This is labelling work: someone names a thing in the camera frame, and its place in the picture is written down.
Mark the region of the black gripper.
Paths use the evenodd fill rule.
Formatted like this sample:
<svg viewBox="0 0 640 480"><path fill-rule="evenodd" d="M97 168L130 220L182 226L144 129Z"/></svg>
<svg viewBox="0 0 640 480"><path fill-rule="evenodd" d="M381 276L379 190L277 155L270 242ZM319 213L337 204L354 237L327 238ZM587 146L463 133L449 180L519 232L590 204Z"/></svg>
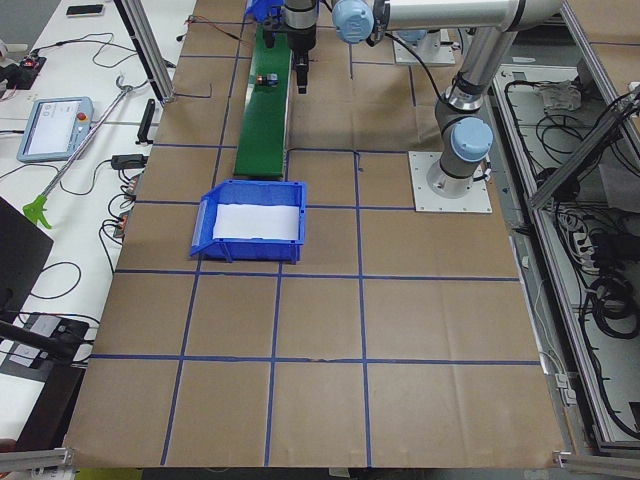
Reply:
<svg viewBox="0 0 640 480"><path fill-rule="evenodd" d="M275 45L276 35L285 34L287 45L294 52L294 69L299 94L306 94L308 88L309 55L316 45L316 26L297 29L284 20L265 19L262 22L265 46L271 49Z"/></svg>

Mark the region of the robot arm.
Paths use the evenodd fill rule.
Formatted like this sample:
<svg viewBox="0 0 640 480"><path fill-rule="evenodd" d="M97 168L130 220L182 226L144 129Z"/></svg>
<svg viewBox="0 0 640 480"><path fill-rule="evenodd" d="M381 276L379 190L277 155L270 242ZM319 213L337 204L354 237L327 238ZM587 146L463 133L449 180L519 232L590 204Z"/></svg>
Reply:
<svg viewBox="0 0 640 480"><path fill-rule="evenodd" d="M439 150L430 107L475 113L515 36L557 1L286 1L293 52L289 149L399 154Z"/></svg>

